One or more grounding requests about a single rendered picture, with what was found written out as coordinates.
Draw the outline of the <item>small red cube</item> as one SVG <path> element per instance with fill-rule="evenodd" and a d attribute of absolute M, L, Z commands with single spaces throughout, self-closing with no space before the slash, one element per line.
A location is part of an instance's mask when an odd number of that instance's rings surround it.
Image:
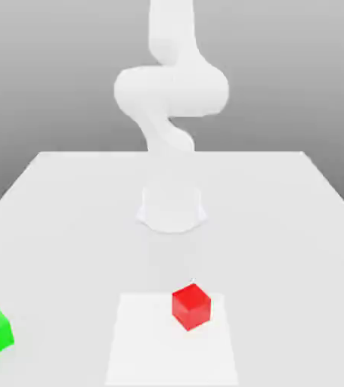
<path fill-rule="evenodd" d="M 211 312 L 211 298 L 195 283 L 172 293 L 172 315 L 187 331 L 208 322 Z"/>

